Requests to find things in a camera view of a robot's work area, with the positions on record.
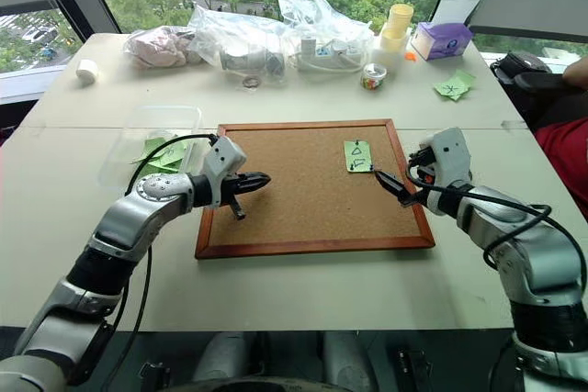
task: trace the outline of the person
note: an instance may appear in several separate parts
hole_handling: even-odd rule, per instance
[[[562,79],[588,91],[588,57],[568,66]],[[556,99],[534,129],[541,149],[588,220],[588,94]]]

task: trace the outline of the wooden frame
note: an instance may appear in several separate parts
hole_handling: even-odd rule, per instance
[[[308,123],[228,124],[219,125],[218,134],[225,135],[227,132],[235,130],[328,129],[350,127],[360,128],[369,126],[385,126],[396,162],[401,170],[404,170],[407,165],[406,160],[391,119]],[[415,192],[414,185],[411,182],[406,179],[403,179],[403,181],[410,192]],[[206,209],[204,210],[200,221],[195,257],[197,259],[210,259],[304,252],[349,252],[362,250],[431,248],[435,246],[433,235],[424,215],[423,207],[420,205],[414,205],[412,209],[417,227],[420,231],[420,236],[327,241],[282,241],[276,243],[241,244],[233,246],[209,245],[214,210]]]

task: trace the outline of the green paper tag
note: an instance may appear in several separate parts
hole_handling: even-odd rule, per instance
[[[468,92],[474,80],[476,77],[473,75],[457,69],[449,80],[433,84],[433,87],[439,94],[458,101],[462,95]]]
[[[371,152],[367,141],[345,141],[345,164],[351,173],[371,172]]]
[[[165,143],[165,138],[161,138],[161,137],[148,138],[143,143],[143,153],[141,154],[141,156],[139,158],[137,158],[131,164],[143,161],[145,158],[147,158],[147,155],[149,155],[149,153],[151,153],[152,151],[154,151],[155,149],[157,149],[159,146],[161,146],[164,143]],[[158,151],[157,153],[155,153],[155,156],[153,158],[159,158],[163,154],[164,154],[163,151]]]
[[[182,161],[186,144],[183,141],[175,142],[164,149],[164,153],[158,158],[161,165]]]
[[[160,159],[157,159],[154,161],[149,161],[148,165],[157,168],[159,173],[161,174],[177,174],[177,172],[180,170],[181,163],[182,160],[172,162],[169,164],[161,164]]]
[[[139,178],[143,178],[144,176],[147,176],[148,174],[161,174],[162,170],[159,167],[155,167],[154,165],[150,165],[148,162],[145,164],[145,166],[141,169],[141,172],[139,173]]]

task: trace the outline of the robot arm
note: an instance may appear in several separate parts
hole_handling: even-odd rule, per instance
[[[66,383],[83,383],[114,332],[105,317],[161,227],[193,207],[230,205],[244,218],[235,195],[270,180],[262,173],[236,174],[245,161],[238,145],[219,137],[202,174],[151,174],[115,202],[23,332],[15,357],[0,364],[0,389],[63,390]]]
[[[524,371],[588,383],[582,251],[561,231],[534,220],[532,214],[474,198],[487,196],[520,204],[496,190],[471,184],[469,152],[459,129],[438,133],[420,147],[410,157],[408,175],[418,167],[421,181],[416,183],[423,190],[411,194],[402,181],[377,171],[380,184],[406,207],[420,203],[437,215],[451,216],[492,257],[510,300],[514,347]],[[435,191],[429,188],[431,184],[449,190]],[[496,241],[525,224],[530,228]]]

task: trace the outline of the small cup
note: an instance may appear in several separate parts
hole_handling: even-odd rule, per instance
[[[406,29],[411,24],[414,8],[406,4],[395,4],[390,8],[390,16],[386,24],[389,39],[401,39],[406,35]]]

